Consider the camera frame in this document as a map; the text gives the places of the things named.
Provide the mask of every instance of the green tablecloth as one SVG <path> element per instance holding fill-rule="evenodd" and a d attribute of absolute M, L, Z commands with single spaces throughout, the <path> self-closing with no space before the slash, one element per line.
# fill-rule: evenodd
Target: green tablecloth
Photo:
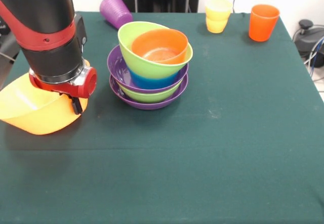
<path fill-rule="evenodd" d="M 194 49 L 181 98 L 141 111 L 108 84 L 117 31 L 82 15 L 97 89 L 52 135 L 0 123 L 1 223 L 323 222 L 324 106 L 281 20 L 257 43 L 248 14 L 222 34 L 203 14 L 134 14 L 180 29 Z M 20 55 L 9 80 L 27 68 Z"/>

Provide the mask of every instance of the purple bowl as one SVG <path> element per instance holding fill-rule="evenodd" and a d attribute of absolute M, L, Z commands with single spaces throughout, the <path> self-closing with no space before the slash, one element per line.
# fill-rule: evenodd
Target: purple bowl
<path fill-rule="evenodd" d="M 122 86 L 128 88 L 129 90 L 132 90 L 132 91 L 138 92 L 138 93 L 142 93 L 142 94 L 156 94 L 156 93 L 160 93 L 160 92 L 163 92 L 165 90 L 168 90 L 168 89 L 174 87 L 175 85 L 178 84 L 179 81 L 181 81 L 184 78 L 184 76 L 187 74 L 188 68 L 189 68 L 188 64 L 186 64 L 178 72 L 178 74 L 175 78 L 175 82 L 170 86 L 166 86 L 166 87 L 158 88 L 158 89 L 143 89 L 143 88 L 137 87 L 133 83 L 130 71 L 126 65 L 125 60 L 123 59 L 123 56 L 122 56 L 119 46 L 115 46 L 109 53 L 108 58 L 107 58 L 107 66 L 108 66 L 110 75 L 112 75 L 113 78 L 116 81 L 118 81 Z"/>
<path fill-rule="evenodd" d="M 173 101 L 175 101 L 178 97 L 180 97 L 180 95 L 186 90 L 186 88 L 188 86 L 188 82 L 189 82 L 188 74 L 186 74 L 185 77 L 183 78 L 183 81 L 181 82 L 180 86 L 178 87 L 178 89 L 170 97 L 168 97 L 167 99 L 165 99 L 164 101 L 159 102 L 159 103 L 155 103 L 155 104 L 142 104 L 142 103 L 138 103 L 138 102 L 134 101 L 133 99 L 129 98 L 119 88 L 116 80 L 112 76 L 110 76 L 110 79 L 109 79 L 109 84 L 110 84 L 110 87 L 111 87 L 112 91 L 121 100 L 123 100 L 125 103 L 129 104 L 130 106 L 132 106 L 134 108 L 142 109 L 142 110 L 161 109 L 161 108 L 169 105 L 170 103 L 172 103 Z"/>

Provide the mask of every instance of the stacked bowls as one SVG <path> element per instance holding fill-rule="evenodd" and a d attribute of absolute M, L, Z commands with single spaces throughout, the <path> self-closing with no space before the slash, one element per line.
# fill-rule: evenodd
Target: stacked bowls
<path fill-rule="evenodd" d="M 159 109 L 185 91 L 193 51 L 182 32 L 151 22 L 130 22 L 118 30 L 118 41 L 107 66 L 110 87 L 124 102 Z"/>

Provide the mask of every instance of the green bowl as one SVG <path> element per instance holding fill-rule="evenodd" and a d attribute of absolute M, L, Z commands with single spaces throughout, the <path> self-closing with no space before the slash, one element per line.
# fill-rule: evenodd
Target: green bowl
<path fill-rule="evenodd" d="M 121 90 L 123 90 L 123 92 L 130 97 L 131 99 L 136 100 L 137 102 L 141 102 L 141 103 L 159 103 L 162 102 L 163 100 L 167 99 L 168 97 L 170 97 L 176 90 L 177 88 L 180 86 L 180 83 L 182 82 L 179 81 L 179 83 L 177 83 L 177 85 L 175 85 L 174 87 L 165 90 L 163 92 L 160 93 L 156 93 L 156 94 L 142 94 L 142 93 L 138 93 L 132 90 L 129 90 L 125 87 L 123 87 L 122 85 L 120 85 L 118 82 L 118 85 L 120 87 Z"/>
<path fill-rule="evenodd" d="M 179 71 L 191 60 L 193 55 L 192 47 L 189 43 L 186 59 L 181 64 L 160 64 L 145 60 L 144 58 L 134 54 L 132 52 L 133 41 L 141 34 L 158 28 L 167 27 L 157 23 L 139 21 L 126 23 L 118 30 L 119 46 L 127 66 L 137 75 L 149 79 L 161 79 L 177 73 L 177 71 Z"/>

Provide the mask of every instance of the stacked yellow cups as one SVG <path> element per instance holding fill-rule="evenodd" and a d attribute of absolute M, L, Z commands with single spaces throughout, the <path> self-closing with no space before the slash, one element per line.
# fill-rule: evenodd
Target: stacked yellow cups
<path fill-rule="evenodd" d="M 208 0 L 205 9 L 208 31 L 211 33 L 223 32 L 232 12 L 233 3 L 229 0 Z"/>

